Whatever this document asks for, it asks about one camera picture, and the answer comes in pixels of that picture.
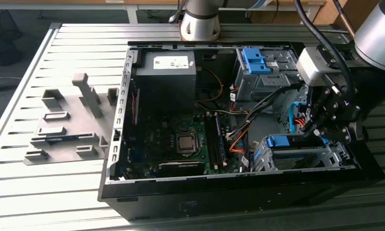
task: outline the yellow wire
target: yellow wire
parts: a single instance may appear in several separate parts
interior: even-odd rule
[[[220,92],[219,92],[217,96],[213,97],[213,98],[211,98],[211,99],[207,99],[207,100],[197,100],[199,103],[211,102],[211,101],[219,99],[220,96],[223,95],[223,82],[221,82],[219,76],[217,76],[217,75],[216,75],[216,74],[215,74],[215,73],[213,73],[208,68],[203,67],[203,69],[205,69],[205,70],[207,70],[207,71],[208,71],[208,72],[209,72],[209,73],[216,77],[216,79],[217,79],[217,81],[219,81],[219,83],[220,83]]]

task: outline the slotted metal table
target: slotted metal table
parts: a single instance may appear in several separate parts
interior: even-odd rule
[[[224,41],[317,44],[297,25],[223,25],[221,36]],[[343,35],[328,36],[333,42],[348,41]],[[385,180],[312,207],[129,223],[105,203],[97,202],[103,160],[25,166],[27,146],[47,110],[40,100],[44,90],[57,87],[77,94],[72,74],[85,72],[89,85],[105,93],[120,84],[131,40],[180,40],[177,26],[52,24],[0,120],[0,229],[385,231]],[[365,125],[368,146],[385,171],[385,103],[375,109]]]

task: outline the expansion slot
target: expansion slot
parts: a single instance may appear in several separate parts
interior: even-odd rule
[[[227,166],[227,155],[221,136],[220,118],[216,113],[204,116],[204,125],[211,166],[213,169],[220,169]]]

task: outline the blue plastic clip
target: blue plastic clip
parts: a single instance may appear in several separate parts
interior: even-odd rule
[[[264,56],[259,48],[244,48],[243,57],[248,65],[248,72],[251,74],[271,74],[271,69],[264,62]]]

